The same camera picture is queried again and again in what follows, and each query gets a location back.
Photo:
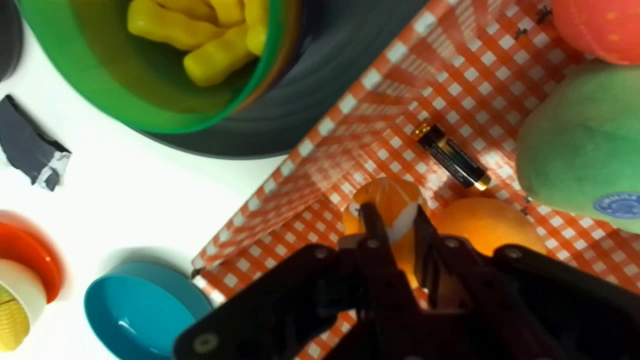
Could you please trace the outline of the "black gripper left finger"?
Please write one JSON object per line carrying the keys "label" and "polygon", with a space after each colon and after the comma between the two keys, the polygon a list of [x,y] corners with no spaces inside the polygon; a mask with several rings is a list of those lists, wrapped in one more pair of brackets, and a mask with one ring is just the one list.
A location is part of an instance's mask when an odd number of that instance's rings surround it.
{"label": "black gripper left finger", "polygon": [[308,243],[183,330],[175,360],[294,360],[314,337],[354,310],[355,325],[333,350],[335,360],[423,360],[420,307],[397,267],[372,203],[366,229],[333,249]]}

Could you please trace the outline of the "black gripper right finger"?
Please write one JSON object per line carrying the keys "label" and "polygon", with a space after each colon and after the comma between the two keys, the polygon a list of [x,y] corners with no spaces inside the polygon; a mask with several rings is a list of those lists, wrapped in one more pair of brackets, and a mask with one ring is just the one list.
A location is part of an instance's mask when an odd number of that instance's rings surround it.
{"label": "black gripper right finger", "polygon": [[506,243],[483,256],[414,220],[427,360],[640,360],[640,296]]}

